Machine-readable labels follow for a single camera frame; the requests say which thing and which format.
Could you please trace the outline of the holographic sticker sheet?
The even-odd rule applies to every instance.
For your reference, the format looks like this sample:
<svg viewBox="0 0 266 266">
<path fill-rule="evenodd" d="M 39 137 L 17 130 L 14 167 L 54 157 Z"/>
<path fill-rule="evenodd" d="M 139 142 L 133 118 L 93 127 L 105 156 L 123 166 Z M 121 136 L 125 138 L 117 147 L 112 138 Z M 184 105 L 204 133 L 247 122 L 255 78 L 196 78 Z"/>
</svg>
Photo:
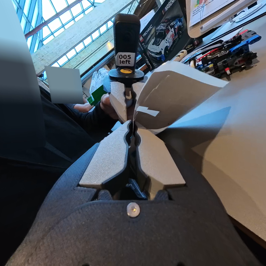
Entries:
<svg viewBox="0 0 266 266">
<path fill-rule="evenodd" d="M 202 104 L 229 82 L 181 62 L 158 67 L 139 93 L 134 111 L 134 131 L 156 134 Z"/>
</svg>

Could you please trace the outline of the printed instruction sheet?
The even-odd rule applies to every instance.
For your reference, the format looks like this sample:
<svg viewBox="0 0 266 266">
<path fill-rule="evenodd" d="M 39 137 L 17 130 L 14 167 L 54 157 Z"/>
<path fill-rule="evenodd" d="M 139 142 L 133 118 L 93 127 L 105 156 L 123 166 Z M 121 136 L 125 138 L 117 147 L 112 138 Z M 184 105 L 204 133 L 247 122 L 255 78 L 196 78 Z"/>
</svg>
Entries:
<svg viewBox="0 0 266 266">
<path fill-rule="evenodd" d="M 190 1 L 190 23 L 195 25 L 200 20 L 210 16 L 224 6 L 234 2 L 233 0 L 191 0 Z"/>
</svg>

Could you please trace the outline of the clear plastic bags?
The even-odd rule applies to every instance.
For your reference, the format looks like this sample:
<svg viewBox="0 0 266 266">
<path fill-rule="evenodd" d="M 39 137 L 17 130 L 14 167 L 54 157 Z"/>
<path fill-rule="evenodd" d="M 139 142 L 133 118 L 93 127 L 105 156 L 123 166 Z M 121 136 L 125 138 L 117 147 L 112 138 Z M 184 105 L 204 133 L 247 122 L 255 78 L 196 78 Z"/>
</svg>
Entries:
<svg viewBox="0 0 266 266">
<path fill-rule="evenodd" d="M 93 73 L 89 90 L 90 94 L 103 85 L 103 80 L 107 75 L 108 70 L 106 68 L 100 68 L 98 71 Z"/>
</svg>

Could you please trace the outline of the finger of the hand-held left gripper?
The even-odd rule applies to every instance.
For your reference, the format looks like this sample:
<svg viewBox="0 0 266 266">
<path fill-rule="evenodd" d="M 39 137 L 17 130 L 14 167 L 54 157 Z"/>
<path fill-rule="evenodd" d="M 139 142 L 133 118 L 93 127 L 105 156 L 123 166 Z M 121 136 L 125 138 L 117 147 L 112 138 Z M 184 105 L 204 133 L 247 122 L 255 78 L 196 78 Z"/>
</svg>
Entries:
<svg viewBox="0 0 266 266">
<path fill-rule="evenodd" d="M 111 105 L 115 109 L 121 123 L 126 122 L 127 119 L 127 106 L 125 100 L 125 85 L 117 81 L 110 82 L 109 99 Z"/>
<path fill-rule="evenodd" d="M 141 92 L 143 90 L 143 87 L 145 85 L 145 82 L 136 82 L 131 85 L 131 98 L 132 98 L 132 107 L 135 107 L 136 105 L 139 106 L 141 103 Z"/>
</svg>

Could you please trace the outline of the black toy car box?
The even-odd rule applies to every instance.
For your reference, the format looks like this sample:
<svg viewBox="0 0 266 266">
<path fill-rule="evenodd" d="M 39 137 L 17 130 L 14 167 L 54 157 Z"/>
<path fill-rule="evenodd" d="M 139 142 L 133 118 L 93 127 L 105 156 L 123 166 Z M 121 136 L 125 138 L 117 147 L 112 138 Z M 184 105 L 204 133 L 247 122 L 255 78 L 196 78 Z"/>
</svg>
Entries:
<svg viewBox="0 0 266 266">
<path fill-rule="evenodd" d="M 139 35 L 138 51 L 149 71 L 173 59 L 181 50 L 192 52 L 202 38 L 188 35 L 185 1 L 162 3 Z"/>
</svg>

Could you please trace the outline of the green plastic bin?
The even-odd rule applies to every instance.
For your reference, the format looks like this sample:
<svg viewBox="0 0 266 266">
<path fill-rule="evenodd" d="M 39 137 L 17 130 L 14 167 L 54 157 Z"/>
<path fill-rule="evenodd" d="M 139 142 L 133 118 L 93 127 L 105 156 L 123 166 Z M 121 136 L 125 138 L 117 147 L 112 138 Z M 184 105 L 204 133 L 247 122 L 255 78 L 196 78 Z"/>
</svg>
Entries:
<svg viewBox="0 0 266 266">
<path fill-rule="evenodd" d="M 101 97 L 108 92 L 104 90 L 104 85 L 101 84 L 98 88 L 91 86 L 89 93 L 90 96 L 87 101 L 91 106 L 95 106 L 101 100 Z"/>
</svg>

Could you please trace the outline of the whiteboard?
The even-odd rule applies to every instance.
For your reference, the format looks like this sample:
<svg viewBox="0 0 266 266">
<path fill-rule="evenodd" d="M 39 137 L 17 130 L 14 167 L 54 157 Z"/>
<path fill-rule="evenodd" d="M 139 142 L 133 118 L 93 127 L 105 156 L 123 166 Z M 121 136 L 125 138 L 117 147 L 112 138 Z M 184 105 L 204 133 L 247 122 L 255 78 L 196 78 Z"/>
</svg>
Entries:
<svg viewBox="0 0 266 266">
<path fill-rule="evenodd" d="M 140 32 L 142 32 L 142 30 L 145 28 L 145 26 L 148 24 L 148 22 L 154 16 L 154 14 L 155 14 L 154 9 L 152 9 L 143 18 L 140 19 Z"/>
</svg>

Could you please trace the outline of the person's left hand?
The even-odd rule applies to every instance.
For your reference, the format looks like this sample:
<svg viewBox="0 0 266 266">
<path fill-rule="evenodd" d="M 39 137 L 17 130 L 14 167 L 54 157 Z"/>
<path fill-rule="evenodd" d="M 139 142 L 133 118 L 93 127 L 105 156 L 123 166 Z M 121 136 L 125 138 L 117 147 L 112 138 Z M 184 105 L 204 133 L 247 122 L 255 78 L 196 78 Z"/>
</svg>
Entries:
<svg viewBox="0 0 266 266">
<path fill-rule="evenodd" d="M 108 93 L 102 95 L 101 101 L 100 101 L 100 107 L 112 119 L 115 119 L 115 120 L 119 119 L 114 107 L 111 105 Z"/>
</svg>

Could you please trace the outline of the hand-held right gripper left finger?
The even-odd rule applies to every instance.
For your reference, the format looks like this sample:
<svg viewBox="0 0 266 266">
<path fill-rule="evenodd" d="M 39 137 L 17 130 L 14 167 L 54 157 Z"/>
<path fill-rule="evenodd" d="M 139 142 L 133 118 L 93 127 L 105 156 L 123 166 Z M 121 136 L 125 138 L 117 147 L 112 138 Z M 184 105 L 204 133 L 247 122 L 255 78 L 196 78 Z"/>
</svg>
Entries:
<svg viewBox="0 0 266 266">
<path fill-rule="evenodd" d="M 131 133 L 128 120 L 100 142 L 79 182 L 81 187 L 120 189 L 127 184 Z"/>
</svg>

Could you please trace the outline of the person's left forearm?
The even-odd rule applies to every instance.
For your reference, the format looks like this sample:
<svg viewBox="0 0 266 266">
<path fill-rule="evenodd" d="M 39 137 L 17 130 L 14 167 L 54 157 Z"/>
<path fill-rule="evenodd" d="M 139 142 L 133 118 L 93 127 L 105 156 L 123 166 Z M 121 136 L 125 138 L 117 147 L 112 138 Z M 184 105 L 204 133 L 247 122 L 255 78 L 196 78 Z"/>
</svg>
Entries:
<svg viewBox="0 0 266 266">
<path fill-rule="evenodd" d="M 92 138 L 100 140 L 106 137 L 118 120 L 112 119 L 100 107 L 98 102 L 91 112 L 81 113 L 66 104 L 71 114 L 71 118 L 77 122 Z"/>
</svg>

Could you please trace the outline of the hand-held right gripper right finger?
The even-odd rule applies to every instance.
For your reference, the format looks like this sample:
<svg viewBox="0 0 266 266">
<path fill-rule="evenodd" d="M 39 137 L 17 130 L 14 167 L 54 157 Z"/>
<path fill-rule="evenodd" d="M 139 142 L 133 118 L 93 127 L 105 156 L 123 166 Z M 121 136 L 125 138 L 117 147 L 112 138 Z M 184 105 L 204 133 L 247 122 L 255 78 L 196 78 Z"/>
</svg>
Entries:
<svg viewBox="0 0 266 266">
<path fill-rule="evenodd" d="M 135 129 L 137 182 L 153 200 L 159 190 L 186 184 L 165 143 L 141 126 Z"/>
</svg>

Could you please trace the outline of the partly built toy car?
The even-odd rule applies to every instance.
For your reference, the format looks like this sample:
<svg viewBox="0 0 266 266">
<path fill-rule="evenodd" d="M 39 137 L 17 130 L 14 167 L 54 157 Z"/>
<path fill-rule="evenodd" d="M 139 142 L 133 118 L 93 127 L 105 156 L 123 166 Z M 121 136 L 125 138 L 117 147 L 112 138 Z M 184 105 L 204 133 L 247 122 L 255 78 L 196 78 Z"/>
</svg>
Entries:
<svg viewBox="0 0 266 266">
<path fill-rule="evenodd" d="M 250 45 L 261 40 L 255 31 L 244 30 L 228 40 L 218 40 L 201 48 L 181 62 L 216 78 L 230 76 L 242 71 L 257 58 Z"/>
</svg>

